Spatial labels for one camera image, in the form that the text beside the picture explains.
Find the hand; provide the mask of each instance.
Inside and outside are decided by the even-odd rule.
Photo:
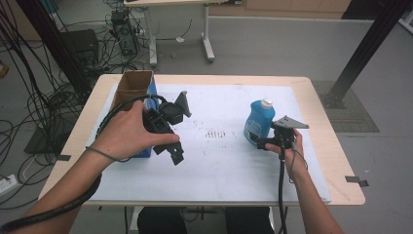
[[[295,181],[296,176],[307,173],[306,163],[304,161],[303,136],[296,129],[294,129],[294,135],[297,152],[294,152],[292,148],[285,150],[286,171],[293,181]],[[277,154],[281,154],[282,152],[280,147],[270,143],[266,143],[265,148]]]
[[[142,101],[136,101],[131,110],[120,111],[100,133],[92,147],[119,160],[154,145],[179,141],[175,134],[152,134],[143,127]]]

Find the wrist strap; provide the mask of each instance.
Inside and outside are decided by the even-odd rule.
[[[100,154],[100,155],[102,155],[102,156],[105,156],[106,158],[111,159],[111,160],[116,161],[116,162],[125,163],[125,162],[128,162],[128,161],[130,160],[130,158],[129,158],[129,159],[126,159],[126,160],[116,159],[116,158],[110,156],[109,154],[104,153],[104,152],[102,152],[102,151],[100,151],[100,150],[98,150],[98,149],[95,149],[95,148],[91,147],[91,146],[86,146],[86,149],[90,149],[91,151],[94,151],[94,152],[96,152],[96,153],[98,153],[98,154]]]

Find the bottle cap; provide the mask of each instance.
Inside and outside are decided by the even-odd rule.
[[[273,107],[273,102],[269,98],[264,98],[261,100],[261,107],[264,109],[270,109]]]

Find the metal stand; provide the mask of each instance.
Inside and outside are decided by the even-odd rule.
[[[358,45],[340,77],[326,95],[321,95],[321,101],[326,108],[344,108],[342,99],[353,85],[362,69],[376,53],[377,49],[401,18],[411,0],[390,1],[385,9],[374,20],[370,29]]]
[[[409,16],[407,16],[406,19],[399,19],[398,22],[410,33],[413,34],[413,26],[411,25],[411,23],[413,22],[413,11],[411,11],[411,13],[409,14]]]
[[[151,28],[151,15],[148,7],[141,8],[146,20],[146,28],[148,31],[148,40],[149,40],[149,63],[155,67],[158,64],[158,58],[156,53],[156,38],[152,34]],[[209,29],[209,6],[204,4],[204,32],[201,33],[203,37],[204,47],[206,49],[206,57],[210,62],[213,62],[215,55],[213,54],[212,47],[208,38],[208,29]]]
[[[151,66],[156,66],[158,64],[158,58],[156,55],[156,38],[152,34],[151,28],[151,14],[149,13],[149,8],[142,8],[143,15],[145,16],[146,21],[146,30],[148,31],[149,39],[149,63]]]
[[[201,33],[203,36],[203,42],[204,42],[204,47],[206,48],[206,57],[210,62],[213,62],[215,59],[215,55],[213,54],[212,47],[209,42],[208,38],[208,29],[209,29],[209,6],[208,4],[204,4],[204,13],[205,13],[205,18],[204,18],[204,33]]]
[[[42,41],[48,47],[53,58],[66,75],[82,103],[86,103],[92,92],[92,87],[85,78],[83,71],[77,65],[73,55],[66,48],[60,38],[55,23],[43,8],[40,0],[17,0],[21,10],[30,20]]]

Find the black pole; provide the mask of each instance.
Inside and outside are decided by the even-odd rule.
[[[66,75],[82,104],[85,104],[92,88],[79,68],[74,57],[60,39],[60,32],[43,8],[40,0],[16,0],[53,58]]]
[[[353,85],[362,69],[379,49],[386,37],[392,31],[405,12],[411,0],[392,0],[374,20],[364,38],[358,45],[341,75],[328,94],[321,95],[321,101],[326,108],[343,108],[342,99]]]

